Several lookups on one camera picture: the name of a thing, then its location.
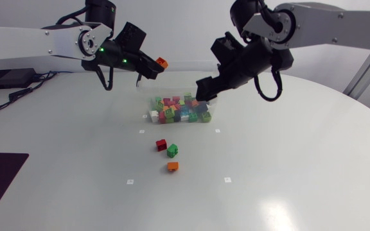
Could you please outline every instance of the green cube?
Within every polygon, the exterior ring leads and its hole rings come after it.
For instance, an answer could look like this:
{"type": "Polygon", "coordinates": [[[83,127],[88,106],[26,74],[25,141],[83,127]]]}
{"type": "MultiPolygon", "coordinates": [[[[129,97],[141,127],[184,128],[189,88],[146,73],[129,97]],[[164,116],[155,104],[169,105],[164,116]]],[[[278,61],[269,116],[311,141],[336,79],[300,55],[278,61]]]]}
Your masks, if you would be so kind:
{"type": "Polygon", "coordinates": [[[172,108],[168,108],[165,110],[165,118],[170,119],[175,116],[175,112],[173,111],[172,108]]]}
{"type": "Polygon", "coordinates": [[[189,121],[190,122],[198,121],[198,115],[196,113],[189,113],[189,121]]]}
{"type": "Polygon", "coordinates": [[[155,109],[158,111],[158,112],[162,112],[164,110],[164,103],[161,102],[161,101],[158,101],[155,105],[155,109]]]}
{"type": "Polygon", "coordinates": [[[171,146],[166,150],[166,154],[173,158],[174,156],[176,156],[176,154],[178,154],[178,146],[176,146],[175,144],[171,144],[171,146]]]}
{"type": "Polygon", "coordinates": [[[192,100],[192,95],[191,95],[191,93],[190,93],[190,92],[185,93],[185,95],[184,95],[184,99],[185,99],[185,101],[186,101],[186,100],[192,100]]]}
{"type": "Polygon", "coordinates": [[[209,112],[203,112],[201,113],[201,116],[202,116],[202,122],[204,123],[210,122],[212,119],[211,114],[209,112]]]}

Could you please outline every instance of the red cube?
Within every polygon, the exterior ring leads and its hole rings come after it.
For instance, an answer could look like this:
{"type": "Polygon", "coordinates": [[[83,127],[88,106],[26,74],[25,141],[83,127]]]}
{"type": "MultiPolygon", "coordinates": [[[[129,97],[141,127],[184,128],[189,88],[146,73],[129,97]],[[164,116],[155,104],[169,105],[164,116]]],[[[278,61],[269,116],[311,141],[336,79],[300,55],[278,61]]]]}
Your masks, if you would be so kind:
{"type": "Polygon", "coordinates": [[[176,103],[179,102],[181,98],[179,96],[172,96],[172,100],[174,100],[176,103]]]}
{"type": "Polygon", "coordinates": [[[166,149],[166,141],[164,139],[161,139],[160,141],[157,141],[157,148],[158,151],[162,151],[166,149]]]}
{"type": "Polygon", "coordinates": [[[165,112],[160,112],[159,113],[159,122],[160,123],[165,123],[165,112]]]}

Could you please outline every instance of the wall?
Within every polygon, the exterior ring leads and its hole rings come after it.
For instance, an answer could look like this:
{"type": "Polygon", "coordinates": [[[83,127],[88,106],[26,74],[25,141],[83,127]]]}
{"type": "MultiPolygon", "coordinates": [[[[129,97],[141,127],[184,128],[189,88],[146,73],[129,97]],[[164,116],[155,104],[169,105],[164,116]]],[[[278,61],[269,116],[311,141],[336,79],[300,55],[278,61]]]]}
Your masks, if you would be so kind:
{"type": "MultiPolygon", "coordinates": [[[[153,58],[164,57],[173,70],[211,69],[216,60],[210,51],[213,41],[225,31],[237,35],[229,18],[234,0],[120,0],[116,33],[126,21],[148,36],[142,50],[153,58]]],[[[288,1],[265,1],[270,8],[288,1]]],[[[321,0],[347,10],[370,10],[370,1],[321,0]]],[[[0,0],[0,26],[41,28],[84,6],[84,0],[0,0]]],[[[294,66],[284,74],[306,78],[343,91],[370,51],[331,45],[292,50],[294,66]]],[[[48,70],[83,71],[77,60],[56,57],[0,60],[0,69],[34,67],[48,70]]],[[[370,107],[370,88],[361,102],[370,107]]]]}

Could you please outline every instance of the transparent container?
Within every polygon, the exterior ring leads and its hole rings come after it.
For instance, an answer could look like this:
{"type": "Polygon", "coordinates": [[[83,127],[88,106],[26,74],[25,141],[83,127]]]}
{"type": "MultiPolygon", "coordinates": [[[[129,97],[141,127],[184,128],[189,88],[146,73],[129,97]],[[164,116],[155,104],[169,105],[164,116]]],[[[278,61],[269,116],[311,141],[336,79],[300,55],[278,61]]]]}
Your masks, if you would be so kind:
{"type": "Polygon", "coordinates": [[[142,77],[137,90],[146,101],[147,111],[155,124],[208,123],[213,119],[217,99],[197,101],[197,80],[217,76],[216,71],[166,71],[156,80],[142,77]]]}

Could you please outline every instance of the white table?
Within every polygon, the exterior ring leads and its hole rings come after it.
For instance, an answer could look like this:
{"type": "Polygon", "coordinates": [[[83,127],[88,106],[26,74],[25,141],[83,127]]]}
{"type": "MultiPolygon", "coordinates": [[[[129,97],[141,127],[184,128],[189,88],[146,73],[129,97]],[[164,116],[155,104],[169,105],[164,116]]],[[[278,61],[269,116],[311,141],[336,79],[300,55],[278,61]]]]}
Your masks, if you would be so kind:
{"type": "MultiPolygon", "coordinates": [[[[0,231],[370,230],[359,102],[283,76],[276,102],[250,82],[220,93],[208,124],[157,125],[135,81],[118,73],[105,92],[93,73],[61,74],[0,111],[0,152],[30,154],[0,201],[0,231]],[[178,145],[177,172],[159,139],[178,145]]],[[[274,94],[270,74],[260,82],[274,94]]]]}

